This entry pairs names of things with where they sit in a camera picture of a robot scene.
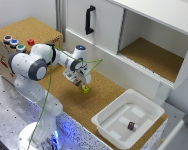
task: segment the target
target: green wire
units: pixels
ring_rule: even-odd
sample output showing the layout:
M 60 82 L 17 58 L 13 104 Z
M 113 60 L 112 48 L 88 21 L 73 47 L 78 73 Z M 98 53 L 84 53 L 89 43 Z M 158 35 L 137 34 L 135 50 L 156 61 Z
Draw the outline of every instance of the green wire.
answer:
M 93 68 L 91 68 L 91 70 L 86 74 L 84 75 L 84 78 L 89 75 L 91 73 L 91 71 L 93 69 L 95 69 L 95 67 L 97 67 L 102 61 L 103 59 L 98 59 L 98 60 L 93 60 L 93 61 L 82 61 L 82 60 L 79 60 L 79 59 L 76 59 L 76 58 L 73 58 L 72 56 L 68 55 L 67 53 L 65 53 L 62 49 L 59 49 L 58 47 L 55 46 L 56 49 L 58 49 L 59 51 L 61 51 L 62 53 L 64 53 L 65 55 L 67 55 L 68 57 L 76 60 L 76 61 L 79 61 L 79 62 L 85 62 L 85 63 L 94 63 L 94 62 L 98 62 Z
M 37 128 L 37 126 L 38 126 L 38 123 L 40 122 L 41 117 L 42 117 L 42 115 L 43 115 L 43 112 L 44 112 L 44 109 L 45 109 L 45 105 L 46 105 L 46 103 L 47 103 L 48 94 L 49 94 L 49 91 L 50 91 L 50 86 L 51 86 L 51 81 L 52 81 L 52 47 L 51 47 L 51 49 L 50 49 L 50 57 L 51 57 L 51 60 L 50 60 L 50 82 L 49 82 L 49 87 L 48 87 L 47 95 L 46 95 L 46 97 L 45 97 L 45 102 L 44 102 L 44 105 L 43 105 L 43 108 L 42 108 L 40 117 L 39 117 L 38 122 L 36 123 L 36 127 L 35 127 L 35 129 L 34 129 L 32 135 L 31 135 L 31 139 L 30 139 L 30 142 L 29 142 L 29 145 L 28 145 L 27 150 L 29 149 L 29 146 L 30 146 L 30 144 L 31 144 L 31 142 L 32 142 L 32 138 L 33 138 L 33 136 L 34 136 L 34 133 L 35 133 L 35 131 L 36 131 L 36 128 Z

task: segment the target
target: cardboard box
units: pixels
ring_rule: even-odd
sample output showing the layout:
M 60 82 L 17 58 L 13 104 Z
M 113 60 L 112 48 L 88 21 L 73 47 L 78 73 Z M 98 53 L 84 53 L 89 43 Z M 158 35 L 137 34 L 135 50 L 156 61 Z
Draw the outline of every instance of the cardboard box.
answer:
M 28 45 L 29 39 L 34 39 L 35 44 L 55 44 L 59 48 L 63 48 L 63 35 L 42 23 L 34 17 L 30 17 L 14 24 L 8 25 L 0 29 L 0 74 L 12 84 L 16 76 L 12 73 L 8 66 L 8 58 L 15 49 L 11 49 L 9 45 L 4 44 L 3 38 L 11 35 L 13 39 L 19 40 L 27 48 L 27 54 L 30 53 L 31 47 Z

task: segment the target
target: cabinet shelf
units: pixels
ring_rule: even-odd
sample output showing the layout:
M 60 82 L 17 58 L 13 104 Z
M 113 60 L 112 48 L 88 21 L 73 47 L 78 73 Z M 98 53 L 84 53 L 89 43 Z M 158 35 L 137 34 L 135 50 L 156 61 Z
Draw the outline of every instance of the cabinet shelf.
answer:
M 184 61 L 184 58 L 143 38 L 138 38 L 119 53 L 172 82 L 175 82 Z

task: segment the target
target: red cap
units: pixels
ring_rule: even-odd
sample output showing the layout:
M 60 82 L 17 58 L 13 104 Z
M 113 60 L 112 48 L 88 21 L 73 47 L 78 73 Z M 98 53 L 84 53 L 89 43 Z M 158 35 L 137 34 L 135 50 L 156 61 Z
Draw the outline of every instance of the red cap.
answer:
M 28 40 L 28 45 L 33 46 L 35 44 L 35 41 L 33 39 Z

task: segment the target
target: cabinet handle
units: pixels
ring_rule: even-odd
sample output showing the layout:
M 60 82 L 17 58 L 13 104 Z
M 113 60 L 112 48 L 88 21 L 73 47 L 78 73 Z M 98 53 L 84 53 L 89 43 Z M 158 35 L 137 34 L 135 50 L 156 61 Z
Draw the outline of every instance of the cabinet handle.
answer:
M 90 8 L 87 9 L 86 11 L 86 27 L 85 27 L 85 30 L 86 30 L 86 34 L 90 34 L 90 33 L 93 33 L 94 30 L 90 28 L 90 19 L 91 19 L 91 14 L 90 12 L 95 10 L 95 7 L 94 6 L 90 6 Z

